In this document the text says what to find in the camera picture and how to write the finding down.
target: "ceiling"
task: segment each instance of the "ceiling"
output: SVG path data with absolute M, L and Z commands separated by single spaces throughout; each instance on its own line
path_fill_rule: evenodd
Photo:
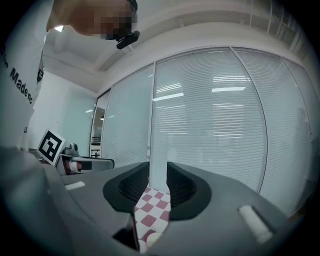
M 270 15 L 270 0 L 255 0 L 252 7 L 251 0 L 136 1 L 140 38 L 132 48 L 126 47 L 127 53 L 116 48 L 116 41 L 80 35 L 71 27 L 65 27 L 62 32 L 50 31 L 46 37 L 43 47 L 45 70 L 97 93 L 108 68 L 138 45 L 169 30 L 198 23 L 232 22 L 266 32 L 270 20 L 269 34 L 284 41 L 288 48 L 297 30 L 294 20 L 288 18 L 282 7 L 273 3 Z M 278 31 L 281 19 L 283 25 Z

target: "small white object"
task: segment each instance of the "small white object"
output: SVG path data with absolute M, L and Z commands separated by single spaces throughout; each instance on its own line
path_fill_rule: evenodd
M 62 32 L 62 30 L 64 30 L 64 26 L 56 26 L 54 29 L 59 32 Z
M 273 236 L 271 231 L 250 205 L 239 208 L 239 213 L 259 244 L 265 243 Z
M 76 183 L 73 184 L 69 184 L 69 185 L 65 185 L 65 189 L 66 190 L 75 190 L 81 187 L 84 187 L 86 184 L 83 181 L 78 181 Z
M 146 238 L 146 243 L 149 247 L 153 246 L 155 242 L 162 236 L 161 233 L 152 233 Z
M 71 170 L 71 171 L 77 172 L 77 171 L 78 171 L 77 161 L 70 161 L 70 162 L 69 162 L 69 167 L 70 167 L 70 170 Z

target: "ceiling light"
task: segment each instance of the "ceiling light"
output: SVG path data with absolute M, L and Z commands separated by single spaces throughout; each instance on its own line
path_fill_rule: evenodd
M 226 87 L 226 88 L 213 88 L 212 92 L 228 92 L 228 91 L 243 91 L 246 87 Z
M 54 29 L 62 32 L 62 30 L 64 30 L 64 26 L 56 26 Z
M 154 98 L 153 101 L 157 102 L 157 101 L 162 101 L 162 100 L 167 100 L 167 99 L 171 99 L 171 98 L 176 98 L 176 97 L 181 97 L 184 96 L 184 93 L 176 93 L 176 94 L 171 94 L 168 96 L 163 96 L 163 97 L 158 97 L 158 98 Z

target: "white t-shirt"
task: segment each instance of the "white t-shirt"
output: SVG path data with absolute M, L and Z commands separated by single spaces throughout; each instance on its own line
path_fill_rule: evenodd
M 53 3 L 35 1 L 0 47 L 0 146 L 20 149 L 26 137 L 41 88 L 42 50 Z

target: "white wall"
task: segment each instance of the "white wall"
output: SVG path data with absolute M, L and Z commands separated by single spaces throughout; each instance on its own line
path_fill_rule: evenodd
M 64 133 L 64 125 L 66 122 L 67 107 L 69 108 L 71 101 L 76 101 L 74 95 L 84 94 L 92 102 L 95 102 L 96 94 L 92 91 L 84 89 L 79 85 L 65 80 L 52 73 L 45 72 L 41 85 L 41 90 L 34 104 L 34 113 L 31 117 L 28 127 L 28 147 L 36 149 L 41 141 L 42 136 L 47 129 L 62 135 Z M 91 132 L 91 114 L 88 113 L 86 126 L 90 126 L 88 131 L 88 140 L 90 141 Z M 78 127 L 83 126 L 83 123 L 76 124 Z
M 109 93 L 106 93 L 105 95 L 103 95 L 98 99 L 96 106 L 104 110 L 107 109 L 108 99 L 109 99 Z
M 302 64 L 281 41 L 254 28 L 227 22 L 200 23 L 167 31 L 139 45 L 134 53 L 124 56 L 107 70 L 98 94 L 154 61 L 192 49 L 220 46 L 257 49 Z

